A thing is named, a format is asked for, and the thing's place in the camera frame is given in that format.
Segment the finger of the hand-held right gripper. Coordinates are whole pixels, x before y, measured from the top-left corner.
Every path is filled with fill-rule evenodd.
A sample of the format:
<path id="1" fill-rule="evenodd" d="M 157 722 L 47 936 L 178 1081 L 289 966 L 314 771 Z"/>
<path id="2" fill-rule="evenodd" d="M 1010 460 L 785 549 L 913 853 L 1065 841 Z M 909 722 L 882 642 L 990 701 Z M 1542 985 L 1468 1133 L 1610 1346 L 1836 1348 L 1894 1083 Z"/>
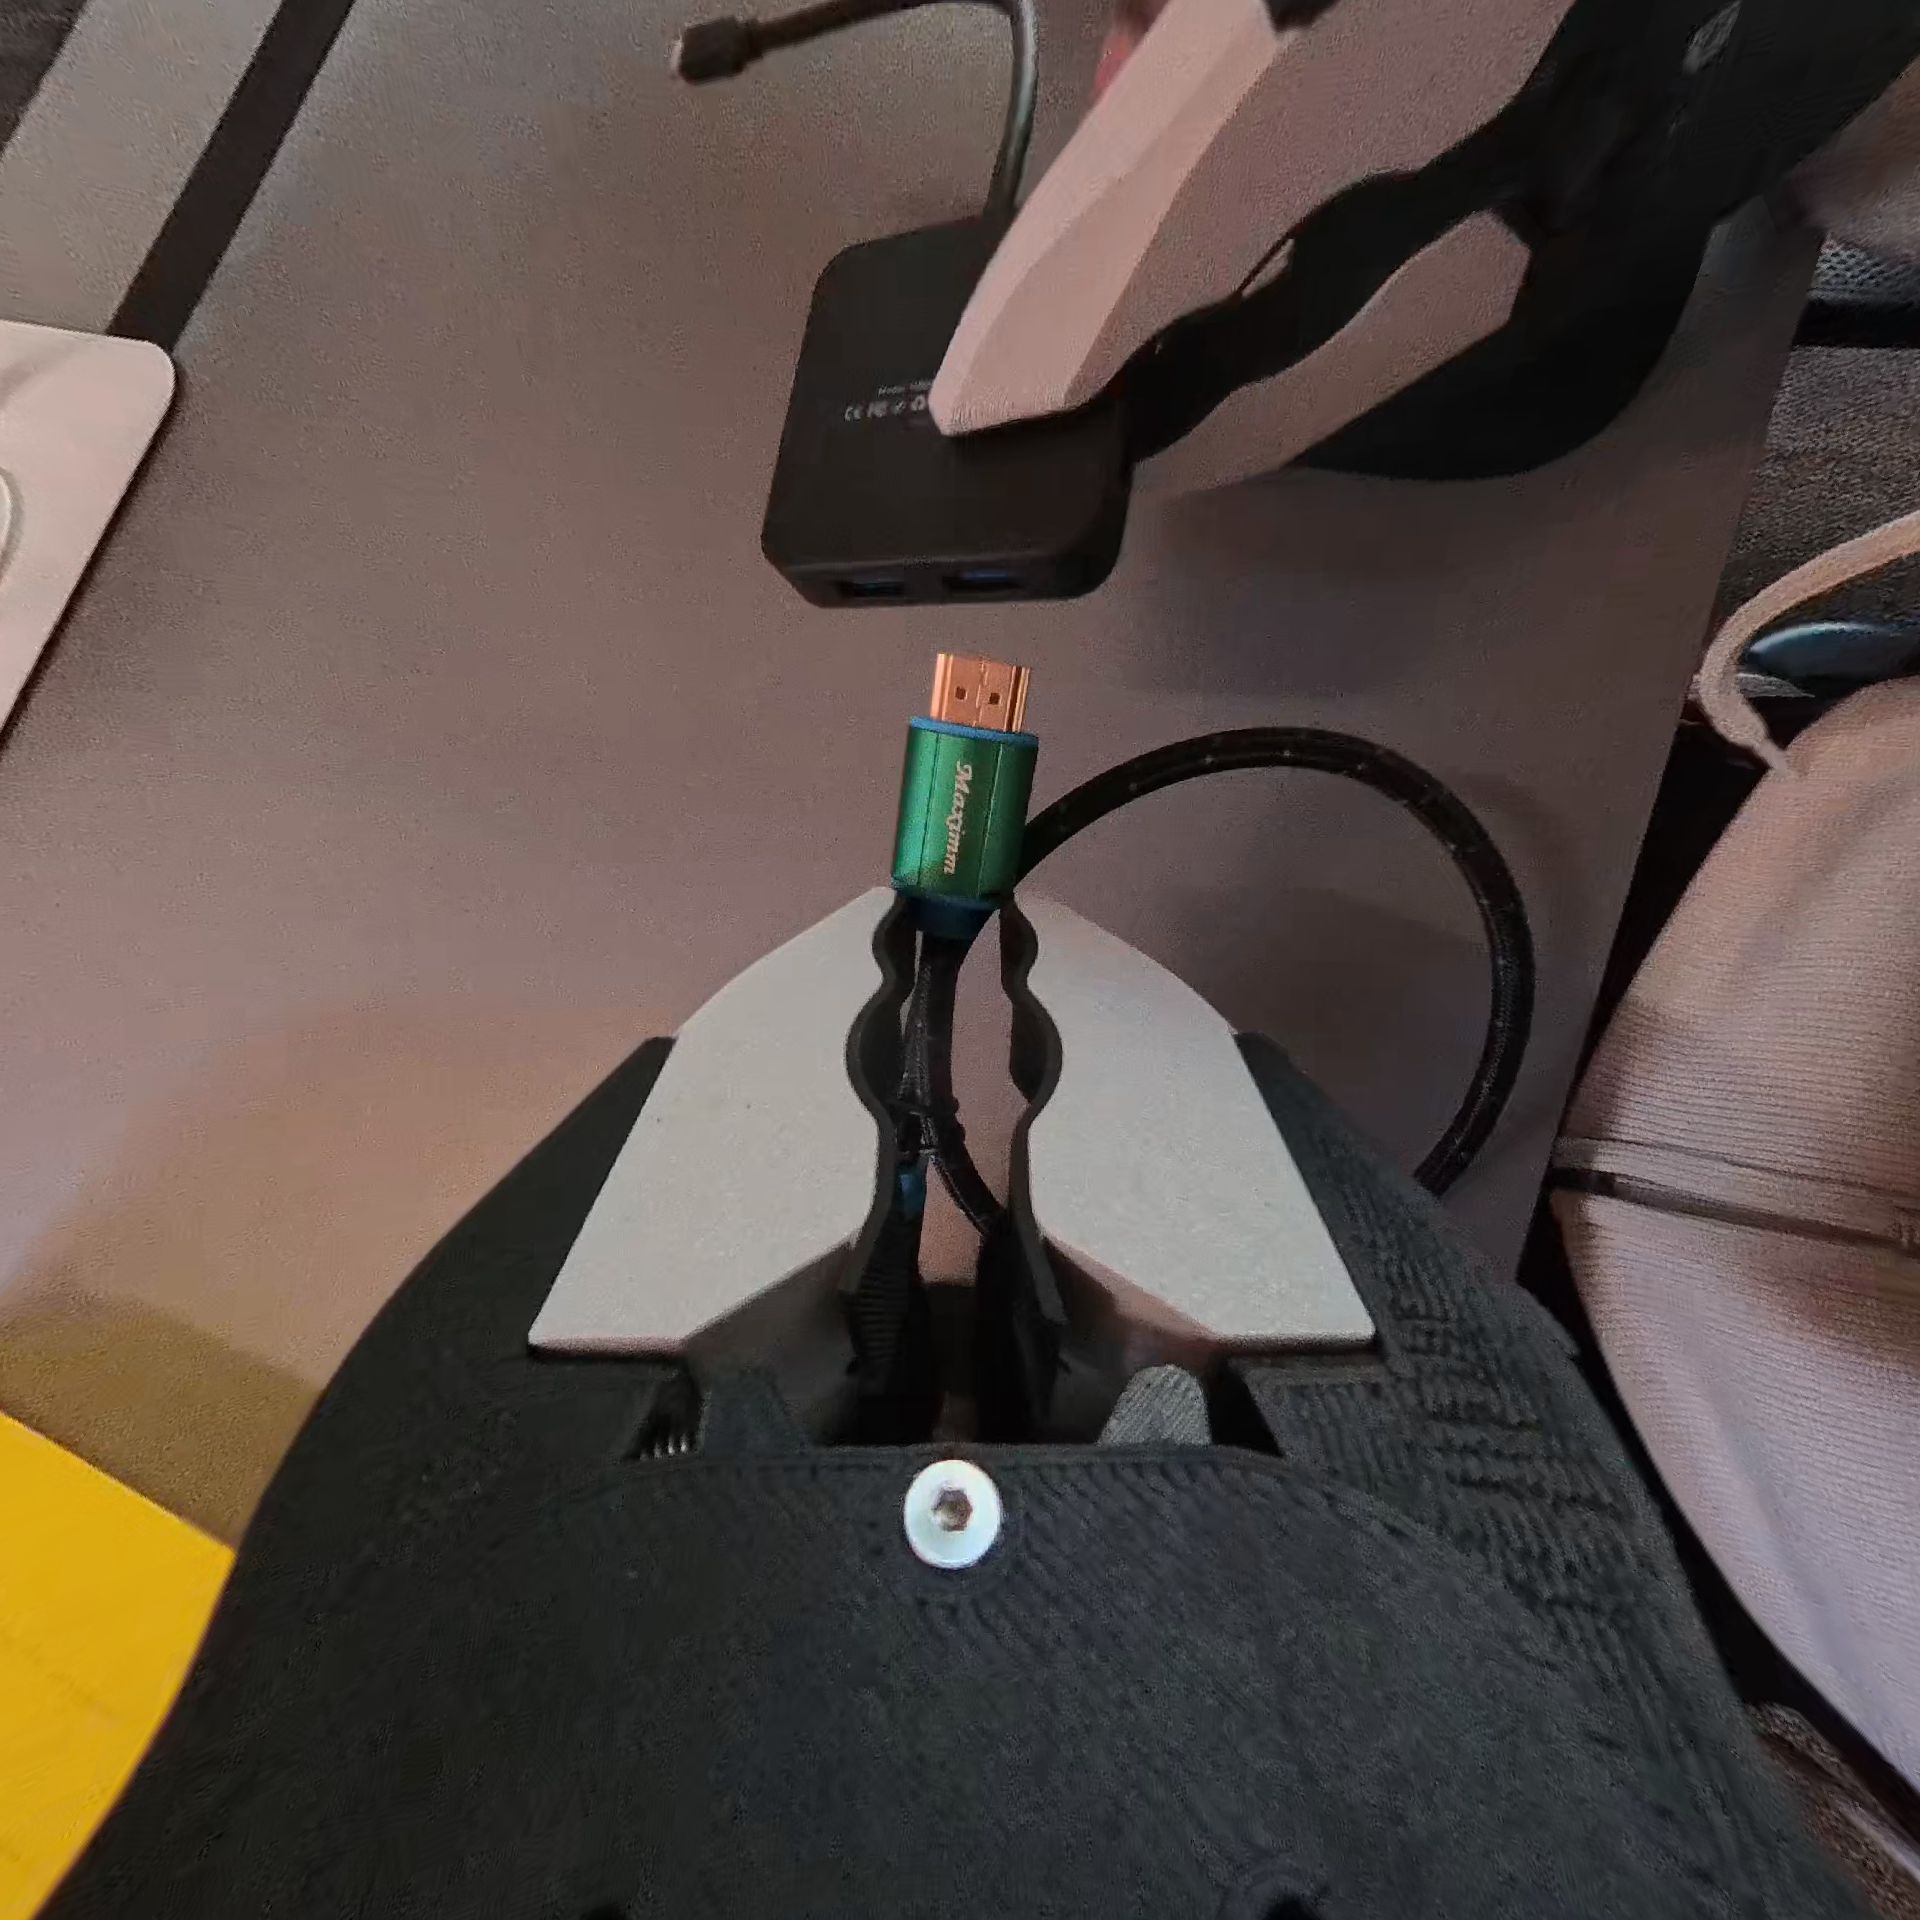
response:
<path id="1" fill-rule="evenodd" d="M 1527 247 L 1494 213 L 1477 213 L 1434 238 L 1334 328 L 1295 349 L 1287 366 L 1253 371 L 1278 325 L 1229 361 L 1229 345 L 1179 349 L 1163 389 L 1159 423 L 1211 404 L 1136 467 L 1147 497 L 1211 494 L 1270 476 L 1375 404 L 1402 396 L 1455 356 L 1510 324 L 1527 271 Z"/>
<path id="2" fill-rule="evenodd" d="M 969 436 L 1101 396 L 1370 179 L 1510 109 L 1571 4 L 1167 4 L 1018 205 L 939 371 Z"/>

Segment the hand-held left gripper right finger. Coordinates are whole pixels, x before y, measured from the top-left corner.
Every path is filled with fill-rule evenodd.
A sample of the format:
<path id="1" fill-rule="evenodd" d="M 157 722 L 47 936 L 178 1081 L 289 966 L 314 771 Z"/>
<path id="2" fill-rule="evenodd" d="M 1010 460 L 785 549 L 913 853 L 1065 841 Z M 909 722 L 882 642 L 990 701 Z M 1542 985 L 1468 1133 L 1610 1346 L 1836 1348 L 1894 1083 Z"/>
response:
<path id="1" fill-rule="evenodd" d="M 1360 1284 L 1229 1018 L 1079 912 L 1000 918 L 1018 1273 L 1043 1397 L 1113 1397 L 1152 1364 L 1366 1356 Z"/>

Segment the yellow plastic bin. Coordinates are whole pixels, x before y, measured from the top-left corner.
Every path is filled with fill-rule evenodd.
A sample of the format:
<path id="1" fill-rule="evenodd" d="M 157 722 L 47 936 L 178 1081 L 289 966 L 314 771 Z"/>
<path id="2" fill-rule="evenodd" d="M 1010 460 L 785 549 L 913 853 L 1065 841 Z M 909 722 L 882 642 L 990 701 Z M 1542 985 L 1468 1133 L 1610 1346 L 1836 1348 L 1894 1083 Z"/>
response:
<path id="1" fill-rule="evenodd" d="M 233 1551 L 4 1419 L 4 1916 L 36 1916 L 171 1714 Z"/>

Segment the dark grey usb hub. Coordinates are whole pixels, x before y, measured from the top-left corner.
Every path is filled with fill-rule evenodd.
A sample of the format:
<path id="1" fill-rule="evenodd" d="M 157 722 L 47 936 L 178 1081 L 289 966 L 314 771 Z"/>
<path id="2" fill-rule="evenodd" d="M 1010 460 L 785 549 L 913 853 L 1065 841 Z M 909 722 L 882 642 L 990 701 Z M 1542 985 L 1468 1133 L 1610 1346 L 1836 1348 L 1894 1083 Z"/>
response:
<path id="1" fill-rule="evenodd" d="M 981 213 L 848 246 L 815 285 L 760 525 L 804 602 L 1013 605 L 1113 571 L 1129 460 L 1118 401 L 947 436 L 930 386 L 1007 238 L 1039 109 L 1039 9 L 1010 27 L 1010 98 Z"/>

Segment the white tablet stand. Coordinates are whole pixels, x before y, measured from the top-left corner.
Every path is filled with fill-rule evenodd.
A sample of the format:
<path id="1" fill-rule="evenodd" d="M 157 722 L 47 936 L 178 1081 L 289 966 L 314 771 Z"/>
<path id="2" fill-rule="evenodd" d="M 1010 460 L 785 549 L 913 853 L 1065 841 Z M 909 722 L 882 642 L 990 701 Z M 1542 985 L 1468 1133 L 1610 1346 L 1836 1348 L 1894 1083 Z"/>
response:
<path id="1" fill-rule="evenodd" d="M 4 320 L 4 718 L 178 398 L 168 349 Z"/>

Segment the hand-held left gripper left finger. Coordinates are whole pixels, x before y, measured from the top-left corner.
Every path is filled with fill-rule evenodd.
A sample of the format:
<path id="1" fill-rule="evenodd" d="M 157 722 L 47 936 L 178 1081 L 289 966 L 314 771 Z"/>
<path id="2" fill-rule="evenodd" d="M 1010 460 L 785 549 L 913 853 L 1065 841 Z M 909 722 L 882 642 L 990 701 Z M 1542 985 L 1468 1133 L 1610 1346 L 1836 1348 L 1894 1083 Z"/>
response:
<path id="1" fill-rule="evenodd" d="M 533 1353 L 763 1367 L 806 1433 L 854 1416 L 842 1287 L 893 1201 L 903 936 L 903 898 L 861 891 L 685 1018 Z"/>

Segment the black braided cable green plugs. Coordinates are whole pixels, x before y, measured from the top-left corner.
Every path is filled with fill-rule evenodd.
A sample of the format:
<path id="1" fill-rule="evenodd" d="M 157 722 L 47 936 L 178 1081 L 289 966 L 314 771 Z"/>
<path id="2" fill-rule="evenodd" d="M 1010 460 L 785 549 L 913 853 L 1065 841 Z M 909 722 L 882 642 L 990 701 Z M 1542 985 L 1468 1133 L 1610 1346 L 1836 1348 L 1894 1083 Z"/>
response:
<path id="1" fill-rule="evenodd" d="M 1127 756 L 1031 811 L 1039 734 L 1026 722 L 1030 669 L 939 657 L 930 705 L 909 722 L 893 889 L 916 930 L 893 1095 L 903 1204 L 939 1180 L 988 1251 L 1007 1218 L 968 1147 L 953 1095 L 956 979 L 981 930 L 1021 877 L 1101 820 L 1179 783 L 1239 771 L 1348 779 L 1404 811 L 1464 877 L 1489 960 L 1489 1018 L 1477 1071 L 1414 1180 L 1445 1196 L 1481 1160 L 1519 1083 L 1536 1015 L 1536 940 L 1522 889 L 1477 814 L 1432 771 L 1366 737 L 1301 726 L 1206 732 Z"/>

